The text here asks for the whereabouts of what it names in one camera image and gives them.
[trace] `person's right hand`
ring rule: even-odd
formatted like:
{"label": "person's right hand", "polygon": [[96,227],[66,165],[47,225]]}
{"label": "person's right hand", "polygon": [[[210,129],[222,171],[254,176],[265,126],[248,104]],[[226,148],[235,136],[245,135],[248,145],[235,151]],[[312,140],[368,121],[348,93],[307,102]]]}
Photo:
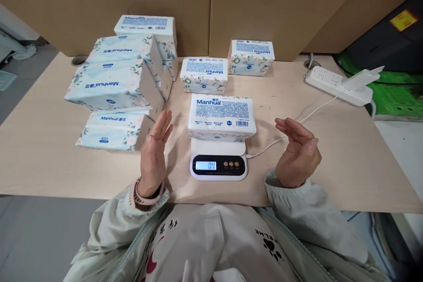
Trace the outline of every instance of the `person's right hand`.
{"label": "person's right hand", "polygon": [[286,188],[296,188],[314,173],[322,156],[317,148],[319,141],[299,122],[276,118],[276,128],[287,135],[289,144],[276,165],[276,176]]}
{"label": "person's right hand", "polygon": [[166,177],[164,147],[173,124],[172,111],[163,110],[141,147],[141,180],[137,192],[141,197],[153,195]]}

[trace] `white power strip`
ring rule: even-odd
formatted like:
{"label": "white power strip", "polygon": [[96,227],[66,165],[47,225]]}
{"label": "white power strip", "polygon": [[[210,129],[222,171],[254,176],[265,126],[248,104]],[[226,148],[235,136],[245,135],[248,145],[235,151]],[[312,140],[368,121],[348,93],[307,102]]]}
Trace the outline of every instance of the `white power strip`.
{"label": "white power strip", "polygon": [[350,90],[343,85],[346,80],[347,78],[320,66],[313,67],[304,78],[306,84],[334,97],[337,96],[338,99],[353,106],[364,106],[371,102],[373,97],[371,88],[363,86],[356,90]]}

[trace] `barcode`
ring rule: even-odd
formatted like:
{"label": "barcode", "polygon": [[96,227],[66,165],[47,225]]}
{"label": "barcode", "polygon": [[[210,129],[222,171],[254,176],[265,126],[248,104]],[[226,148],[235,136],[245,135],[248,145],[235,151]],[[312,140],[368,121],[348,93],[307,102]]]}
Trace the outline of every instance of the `barcode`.
{"label": "barcode", "polygon": [[248,121],[237,121],[236,125],[237,126],[248,126]]}

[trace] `wooden desk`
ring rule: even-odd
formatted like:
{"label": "wooden desk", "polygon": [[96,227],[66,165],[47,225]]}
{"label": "wooden desk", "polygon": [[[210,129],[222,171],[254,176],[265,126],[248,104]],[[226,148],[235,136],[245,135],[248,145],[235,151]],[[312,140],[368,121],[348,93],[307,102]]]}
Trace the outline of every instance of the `wooden desk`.
{"label": "wooden desk", "polygon": [[[247,140],[254,154],[280,136],[276,116],[304,118],[331,97],[303,83],[303,62],[275,62],[263,77],[231,75],[226,95],[254,99],[257,134]],[[337,70],[329,56],[323,67]],[[139,155],[76,147],[89,111],[63,96],[75,68],[59,54],[0,126],[0,193],[108,199],[139,176]],[[175,129],[166,149],[171,201],[268,204],[263,179],[276,165],[285,142],[249,160],[241,182],[201,182],[189,172],[187,132],[191,95],[176,81],[165,108]],[[319,138],[322,163],[312,181],[344,210],[423,213],[423,204],[364,108],[335,100],[305,126]]]}

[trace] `pink watch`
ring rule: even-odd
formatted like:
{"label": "pink watch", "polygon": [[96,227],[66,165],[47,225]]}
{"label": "pink watch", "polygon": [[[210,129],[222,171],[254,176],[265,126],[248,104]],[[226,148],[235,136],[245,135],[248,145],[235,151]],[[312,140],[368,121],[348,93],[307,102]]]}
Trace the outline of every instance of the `pink watch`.
{"label": "pink watch", "polygon": [[133,208],[136,208],[136,204],[144,205],[144,206],[152,206],[156,204],[161,198],[161,196],[163,195],[163,191],[164,191],[164,182],[162,182],[162,184],[160,184],[160,187],[157,189],[155,193],[156,197],[154,198],[141,197],[138,195],[138,192],[137,192],[137,185],[140,182],[140,179],[141,178],[139,178],[138,180],[135,181],[135,183],[132,184],[131,190],[130,190],[129,203],[131,207]]}

